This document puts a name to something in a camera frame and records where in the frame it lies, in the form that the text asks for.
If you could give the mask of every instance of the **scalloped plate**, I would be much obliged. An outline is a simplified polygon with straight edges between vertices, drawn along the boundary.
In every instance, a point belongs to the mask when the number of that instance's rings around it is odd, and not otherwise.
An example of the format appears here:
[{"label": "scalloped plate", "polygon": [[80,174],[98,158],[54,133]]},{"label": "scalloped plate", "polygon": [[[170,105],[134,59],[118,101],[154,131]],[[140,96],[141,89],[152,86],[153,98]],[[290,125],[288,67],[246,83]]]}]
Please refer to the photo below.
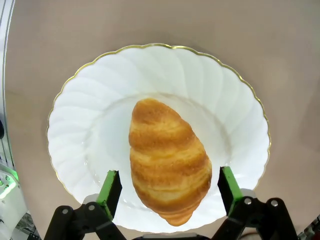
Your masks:
[{"label": "scalloped plate", "polygon": [[[146,97],[176,110],[212,162],[210,190],[179,227],[145,207],[131,181],[131,113]],[[126,46],[82,66],[54,100],[47,138],[52,166],[79,203],[100,192],[109,170],[119,170],[123,189],[114,223],[153,233],[187,231],[223,217],[219,167],[230,166],[239,186],[253,190],[271,145],[263,105],[233,68],[189,47],[162,43]]]}]

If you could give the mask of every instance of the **beige tabletop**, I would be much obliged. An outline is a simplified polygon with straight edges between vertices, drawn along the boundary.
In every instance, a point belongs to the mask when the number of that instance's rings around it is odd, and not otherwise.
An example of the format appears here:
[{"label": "beige tabletop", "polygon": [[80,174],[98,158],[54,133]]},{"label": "beige tabletop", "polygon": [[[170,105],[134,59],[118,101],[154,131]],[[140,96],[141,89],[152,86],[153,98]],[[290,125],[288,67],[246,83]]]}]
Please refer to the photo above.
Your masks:
[{"label": "beige tabletop", "polygon": [[[318,0],[17,0],[6,106],[13,159],[40,235],[56,207],[79,206],[58,181],[47,152],[55,96],[100,54],[155,42],[212,54],[253,86],[272,139],[257,196],[282,198],[297,230],[306,227],[320,214],[319,13]],[[211,236],[221,223],[195,232]],[[141,234],[120,229],[128,238]]]}]

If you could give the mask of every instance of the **screw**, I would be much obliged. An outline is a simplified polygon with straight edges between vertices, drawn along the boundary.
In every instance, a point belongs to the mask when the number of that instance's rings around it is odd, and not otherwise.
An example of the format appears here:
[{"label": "screw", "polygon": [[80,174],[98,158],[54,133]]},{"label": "screw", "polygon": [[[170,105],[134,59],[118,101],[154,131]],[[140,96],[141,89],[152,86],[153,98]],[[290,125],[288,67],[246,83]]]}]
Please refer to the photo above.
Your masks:
[{"label": "screw", "polygon": [[244,200],[244,203],[247,204],[247,205],[250,205],[252,203],[251,199],[250,198],[246,198]]},{"label": "screw", "polygon": [[278,202],[276,200],[272,200],[271,201],[271,205],[276,207],[276,206],[278,206]]},{"label": "screw", "polygon": [[95,206],[94,206],[94,205],[90,205],[90,206],[88,207],[88,209],[89,209],[90,211],[92,211],[93,209],[95,209]]}]

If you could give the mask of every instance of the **bread roll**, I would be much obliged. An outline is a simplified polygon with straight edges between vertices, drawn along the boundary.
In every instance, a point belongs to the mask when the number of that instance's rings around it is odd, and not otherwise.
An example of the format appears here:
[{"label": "bread roll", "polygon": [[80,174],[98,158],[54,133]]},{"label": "bread roll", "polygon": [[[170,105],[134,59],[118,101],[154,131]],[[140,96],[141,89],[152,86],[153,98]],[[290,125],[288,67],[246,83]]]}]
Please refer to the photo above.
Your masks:
[{"label": "bread roll", "polygon": [[212,165],[191,126],[152,98],[138,101],[129,132],[131,177],[141,201],[172,226],[185,224],[207,194]]}]

